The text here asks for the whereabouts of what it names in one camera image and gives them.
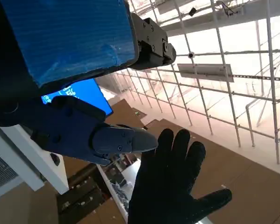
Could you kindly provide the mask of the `black left hand blue tape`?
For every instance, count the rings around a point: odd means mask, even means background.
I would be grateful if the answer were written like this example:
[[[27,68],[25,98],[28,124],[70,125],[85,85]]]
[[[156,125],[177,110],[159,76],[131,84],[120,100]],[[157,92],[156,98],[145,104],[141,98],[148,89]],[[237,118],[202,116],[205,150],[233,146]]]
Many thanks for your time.
[[[125,0],[0,0],[0,127],[23,125],[43,150],[100,165],[151,151],[153,135],[107,124],[72,85],[175,59],[167,33]]]

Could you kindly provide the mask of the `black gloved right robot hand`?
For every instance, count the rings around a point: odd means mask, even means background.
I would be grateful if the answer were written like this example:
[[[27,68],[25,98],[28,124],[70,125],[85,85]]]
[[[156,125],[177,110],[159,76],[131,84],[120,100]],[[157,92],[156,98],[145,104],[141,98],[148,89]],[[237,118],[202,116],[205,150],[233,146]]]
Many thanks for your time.
[[[195,224],[232,200],[229,189],[195,199],[191,191],[206,157],[190,132],[164,129],[156,150],[143,152],[131,200],[129,224]]]

